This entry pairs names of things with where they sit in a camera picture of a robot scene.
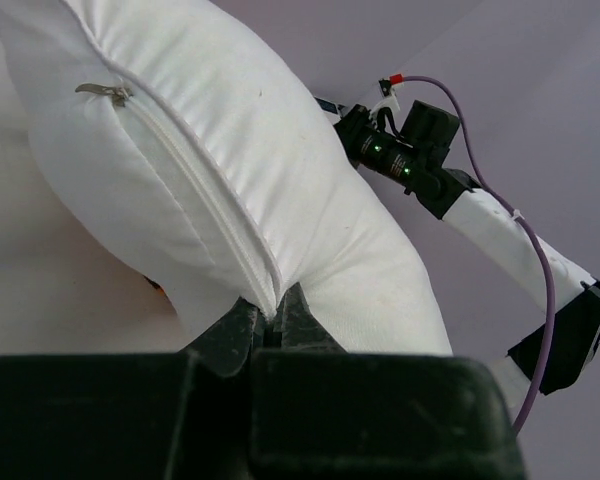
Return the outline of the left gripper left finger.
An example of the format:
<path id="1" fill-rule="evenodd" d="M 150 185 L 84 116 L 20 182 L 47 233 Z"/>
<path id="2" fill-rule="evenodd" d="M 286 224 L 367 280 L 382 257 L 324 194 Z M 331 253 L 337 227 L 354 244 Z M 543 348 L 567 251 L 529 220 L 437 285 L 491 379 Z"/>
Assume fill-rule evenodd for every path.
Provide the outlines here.
<path id="1" fill-rule="evenodd" d="M 0 356 L 0 479 L 246 479 L 237 302 L 176 353 Z"/>

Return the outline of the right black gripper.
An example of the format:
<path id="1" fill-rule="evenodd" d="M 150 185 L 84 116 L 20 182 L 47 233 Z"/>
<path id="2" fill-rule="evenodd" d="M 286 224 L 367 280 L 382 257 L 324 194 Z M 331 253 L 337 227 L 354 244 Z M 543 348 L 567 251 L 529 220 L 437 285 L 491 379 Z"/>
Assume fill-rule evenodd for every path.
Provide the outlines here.
<path id="1" fill-rule="evenodd" d="M 354 168 L 362 165 L 396 183 L 413 179 L 413 149 L 379 130 L 366 107 L 354 106 L 334 124 L 334 129 Z"/>

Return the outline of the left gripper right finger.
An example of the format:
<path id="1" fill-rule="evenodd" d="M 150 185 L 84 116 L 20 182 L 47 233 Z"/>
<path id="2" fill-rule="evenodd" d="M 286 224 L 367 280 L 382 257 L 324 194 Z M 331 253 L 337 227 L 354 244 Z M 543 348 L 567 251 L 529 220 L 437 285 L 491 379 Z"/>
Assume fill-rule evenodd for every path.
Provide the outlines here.
<path id="1" fill-rule="evenodd" d="M 523 479 L 504 397 L 462 357 L 348 353 L 300 286 L 253 351 L 248 461 L 257 479 Z"/>

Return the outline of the white pillow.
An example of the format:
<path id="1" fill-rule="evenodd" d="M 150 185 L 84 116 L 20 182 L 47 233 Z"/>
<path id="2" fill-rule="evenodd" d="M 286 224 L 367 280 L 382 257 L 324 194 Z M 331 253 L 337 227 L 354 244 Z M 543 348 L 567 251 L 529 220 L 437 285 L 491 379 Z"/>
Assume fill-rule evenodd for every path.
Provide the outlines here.
<path id="1" fill-rule="evenodd" d="M 411 241 L 240 21 L 208 1 L 0 1 L 0 40 L 52 191 L 192 335 L 237 298 L 272 317 L 300 285 L 346 350 L 451 353 Z"/>

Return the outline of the orange patterned pillowcase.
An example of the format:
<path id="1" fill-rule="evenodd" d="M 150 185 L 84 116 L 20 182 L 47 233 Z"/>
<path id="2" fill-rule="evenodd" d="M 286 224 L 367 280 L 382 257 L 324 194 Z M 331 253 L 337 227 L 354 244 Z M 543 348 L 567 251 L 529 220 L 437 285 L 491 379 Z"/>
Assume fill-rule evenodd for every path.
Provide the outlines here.
<path id="1" fill-rule="evenodd" d="M 167 294 L 165 292 L 165 290 L 163 289 L 163 287 L 161 285 L 159 285 L 158 283 L 154 282 L 153 280 L 151 280 L 150 278 L 146 277 L 145 280 L 148 282 L 148 284 L 156 291 L 158 292 L 160 295 L 167 297 Z"/>

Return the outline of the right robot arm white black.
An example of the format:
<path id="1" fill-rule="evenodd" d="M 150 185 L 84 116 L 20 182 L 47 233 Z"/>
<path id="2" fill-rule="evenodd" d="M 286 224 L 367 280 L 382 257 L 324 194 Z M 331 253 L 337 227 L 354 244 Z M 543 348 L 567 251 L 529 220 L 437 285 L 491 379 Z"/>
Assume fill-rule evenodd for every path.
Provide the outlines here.
<path id="1" fill-rule="evenodd" d="M 511 407 L 522 408 L 538 365 L 538 393 L 572 386 L 600 344 L 600 279 L 540 238 L 530 238 L 521 215 L 505 207 L 462 170 L 444 167 L 463 122 L 416 101 L 402 128 L 390 108 L 354 106 L 334 127 L 353 166 L 401 185 L 435 218 L 455 229 L 498 265 L 541 308 L 554 300 L 551 324 L 511 347 L 490 367 Z"/>

